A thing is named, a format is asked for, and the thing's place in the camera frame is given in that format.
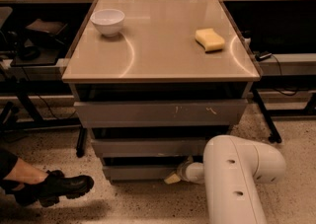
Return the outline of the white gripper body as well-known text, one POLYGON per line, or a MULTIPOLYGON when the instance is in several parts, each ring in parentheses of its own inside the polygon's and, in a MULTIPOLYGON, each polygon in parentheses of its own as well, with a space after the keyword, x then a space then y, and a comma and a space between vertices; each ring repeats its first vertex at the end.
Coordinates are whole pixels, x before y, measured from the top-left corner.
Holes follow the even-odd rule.
POLYGON ((184 163, 177 169, 177 175, 182 181, 191 182, 193 180, 193 164, 184 163))

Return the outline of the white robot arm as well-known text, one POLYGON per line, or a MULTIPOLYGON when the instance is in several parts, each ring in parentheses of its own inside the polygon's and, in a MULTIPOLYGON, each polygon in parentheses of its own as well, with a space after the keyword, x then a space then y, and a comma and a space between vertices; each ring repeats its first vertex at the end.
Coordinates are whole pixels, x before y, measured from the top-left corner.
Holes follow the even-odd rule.
POLYGON ((205 185, 210 224, 268 224, 256 185, 278 182, 285 170, 275 147, 219 135, 205 145, 201 163, 188 158, 164 182, 205 185))

